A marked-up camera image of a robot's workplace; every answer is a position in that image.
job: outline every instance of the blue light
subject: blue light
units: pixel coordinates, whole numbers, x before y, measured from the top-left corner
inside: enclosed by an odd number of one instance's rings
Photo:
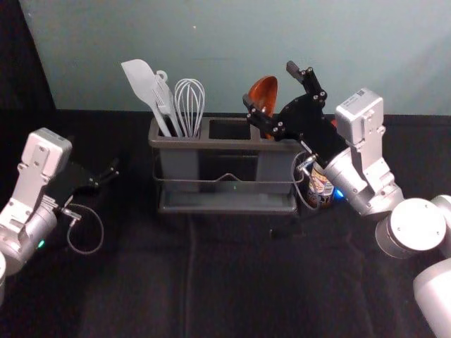
[[[343,197],[345,197],[345,195],[343,195],[343,193],[340,190],[335,189],[335,198],[342,199]]]

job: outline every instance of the white spatula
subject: white spatula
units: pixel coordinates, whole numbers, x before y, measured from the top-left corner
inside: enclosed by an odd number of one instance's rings
[[[168,126],[164,122],[163,116],[158,108],[156,94],[153,90],[156,83],[156,76],[150,66],[143,60],[135,59],[121,63],[128,82],[132,86],[135,95],[141,101],[145,102],[152,112],[164,136],[170,137]]]

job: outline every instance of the cable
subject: cable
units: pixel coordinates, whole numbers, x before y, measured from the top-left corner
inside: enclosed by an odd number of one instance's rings
[[[291,163],[291,180],[292,180],[292,182],[293,182],[293,184],[294,184],[294,186],[295,186],[297,195],[298,195],[299,198],[301,199],[302,203],[303,203],[308,209],[310,209],[310,210],[312,210],[312,211],[317,211],[317,210],[319,210],[319,208],[320,208],[320,206],[321,206],[321,200],[320,200],[320,198],[319,198],[319,193],[318,193],[318,189],[316,188],[316,184],[315,184],[314,182],[312,183],[312,186],[313,186],[313,188],[314,188],[315,195],[316,195],[316,200],[317,200],[317,202],[316,202],[316,207],[313,208],[313,207],[311,207],[311,206],[305,201],[304,197],[303,197],[302,194],[301,194],[301,191],[299,190],[299,187],[297,186],[296,179],[295,179],[295,168],[296,168],[296,162],[297,162],[297,159],[298,159],[301,155],[304,155],[305,153],[306,153],[306,151],[303,150],[303,151],[301,151],[300,153],[298,153],[298,154],[293,158],[293,162]],[[301,168],[301,170],[300,170],[300,171],[301,171],[301,174],[302,174],[302,179],[301,179],[301,181],[304,180],[304,171],[303,171],[303,169],[306,168],[308,165],[312,164],[312,163],[314,162],[314,159],[315,159],[314,156],[310,156],[310,157],[308,157],[307,160],[305,160],[304,162],[302,162],[301,164],[299,164],[299,165],[297,166],[297,168],[299,168],[299,167]]]
[[[75,246],[72,244],[72,241],[70,240],[70,234],[71,234],[72,229],[73,229],[73,227],[75,225],[70,226],[69,229],[68,229],[68,234],[66,236],[67,240],[68,240],[69,247],[72,250],[74,250],[77,254],[79,253],[80,255],[86,255],[87,256],[87,255],[91,255],[91,254],[94,254],[94,253],[98,252],[98,250],[100,250],[101,246],[104,243],[104,223],[101,221],[100,216],[94,210],[92,210],[90,207],[83,206],[82,204],[71,203],[71,204],[69,204],[69,206],[76,206],[78,208],[85,209],[85,210],[89,211],[99,221],[99,225],[100,225],[100,242],[99,242],[99,245],[97,245],[94,249],[89,250],[89,251],[83,251],[83,250],[79,250],[79,249],[75,248]]]

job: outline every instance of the black curtain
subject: black curtain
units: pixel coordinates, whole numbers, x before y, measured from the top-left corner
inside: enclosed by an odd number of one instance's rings
[[[19,0],[0,1],[0,110],[53,111],[54,101]]]

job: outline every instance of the can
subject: can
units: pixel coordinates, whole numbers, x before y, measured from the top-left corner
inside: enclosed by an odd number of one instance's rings
[[[315,162],[311,168],[309,184],[307,185],[304,195],[306,202],[312,208],[316,208],[319,198],[321,207],[328,207],[332,204],[333,190],[334,186],[327,177],[324,176],[323,168]]]

